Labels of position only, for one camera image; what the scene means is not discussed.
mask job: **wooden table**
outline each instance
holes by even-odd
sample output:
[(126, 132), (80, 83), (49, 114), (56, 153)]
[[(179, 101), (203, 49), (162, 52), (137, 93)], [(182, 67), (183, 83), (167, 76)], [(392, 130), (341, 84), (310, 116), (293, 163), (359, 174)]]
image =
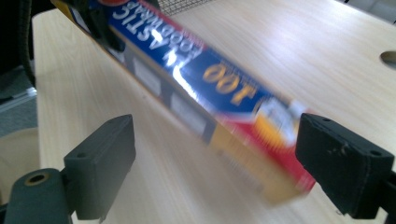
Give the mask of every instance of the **wooden table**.
[[(396, 153), (389, 24), (331, 0), (217, 0), (174, 19), (259, 80)], [(271, 207), (59, 11), (34, 19), (41, 165), (134, 116), (137, 159), (106, 223), (382, 223), (336, 213), (316, 185)]]

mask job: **hole in clamp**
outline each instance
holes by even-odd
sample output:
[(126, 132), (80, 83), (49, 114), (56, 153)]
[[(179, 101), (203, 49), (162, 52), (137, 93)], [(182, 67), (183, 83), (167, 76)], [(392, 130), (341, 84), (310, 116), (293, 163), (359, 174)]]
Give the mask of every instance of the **hole in clamp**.
[(381, 156), (381, 153), (380, 152), (377, 152), (377, 151), (370, 151), (370, 153), (372, 154), (372, 155), (374, 155), (374, 156)]
[(48, 180), (49, 173), (35, 173), (26, 178), (24, 184), (26, 186), (36, 186)]

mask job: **plastic food wrap box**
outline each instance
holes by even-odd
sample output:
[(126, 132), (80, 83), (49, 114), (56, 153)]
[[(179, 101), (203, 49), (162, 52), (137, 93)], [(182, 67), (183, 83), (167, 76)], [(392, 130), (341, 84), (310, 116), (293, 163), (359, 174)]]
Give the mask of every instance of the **plastic food wrap box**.
[[(74, 8), (53, 3), (87, 30)], [(144, 1), (106, 6), (90, 0), (91, 6), (104, 9), (125, 45), (121, 52), (106, 51), (231, 164), (247, 188), (270, 203), (312, 189), (315, 180), (294, 154), (304, 106), (276, 96)]]

